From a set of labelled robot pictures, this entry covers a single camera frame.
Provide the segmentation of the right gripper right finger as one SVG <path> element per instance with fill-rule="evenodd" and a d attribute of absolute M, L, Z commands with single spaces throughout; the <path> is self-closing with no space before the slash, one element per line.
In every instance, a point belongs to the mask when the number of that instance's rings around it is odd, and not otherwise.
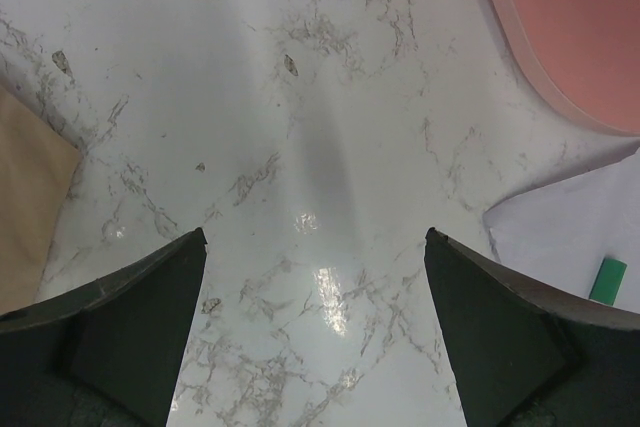
<path fill-rule="evenodd" d="M 470 426 L 636 426 L 639 316 L 430 229 L 426 275 Z"/>

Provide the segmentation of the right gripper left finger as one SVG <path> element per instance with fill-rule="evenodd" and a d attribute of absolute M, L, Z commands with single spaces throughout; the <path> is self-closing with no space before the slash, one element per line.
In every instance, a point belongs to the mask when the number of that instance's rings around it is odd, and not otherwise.
<path fill-rule="evenodd" d="M 165 425 L 206 246 L 197 228 L 107 276 L 3 314 L 2 425 Z"/>

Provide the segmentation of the beige t shirt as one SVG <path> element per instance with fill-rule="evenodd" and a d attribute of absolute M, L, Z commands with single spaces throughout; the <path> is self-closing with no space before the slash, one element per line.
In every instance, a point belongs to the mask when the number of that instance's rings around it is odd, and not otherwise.
<path fill-rule="evenodd" d="M 80 153 L 1 90 L 1 312 L 38 291 Z"/>

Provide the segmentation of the white paper sheet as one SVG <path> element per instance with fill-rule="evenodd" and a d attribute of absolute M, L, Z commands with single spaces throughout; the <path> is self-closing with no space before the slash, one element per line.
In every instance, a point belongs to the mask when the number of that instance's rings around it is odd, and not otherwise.
<path fill-rule="evenodd" d="M 639 311 L 639 154 L 507 199 L 483 223 L 502 265 L 586 298 L 604 259 L 626 265 L 614 306 Z"/>

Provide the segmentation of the pink two-tier side table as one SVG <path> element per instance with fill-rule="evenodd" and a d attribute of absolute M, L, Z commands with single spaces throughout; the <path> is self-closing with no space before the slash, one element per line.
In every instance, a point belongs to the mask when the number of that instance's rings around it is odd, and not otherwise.
<path fill-rule="evenodd" d="M 639 133 L 639 0 L 491 0 L 513 56 L 560 115 Z"/>

